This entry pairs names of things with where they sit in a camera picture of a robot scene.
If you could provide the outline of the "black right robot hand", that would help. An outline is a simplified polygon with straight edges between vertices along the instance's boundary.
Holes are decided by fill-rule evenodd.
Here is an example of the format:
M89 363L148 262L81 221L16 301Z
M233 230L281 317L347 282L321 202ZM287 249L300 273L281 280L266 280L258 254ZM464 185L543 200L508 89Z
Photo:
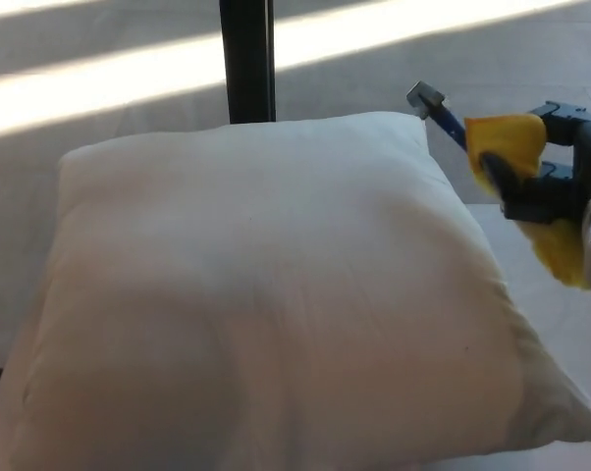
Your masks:
M541 143L529 151L492 144L479 153L479 169L503 201L507 219L580 223L591 200L591 113L547 101L528 116L541 120Z

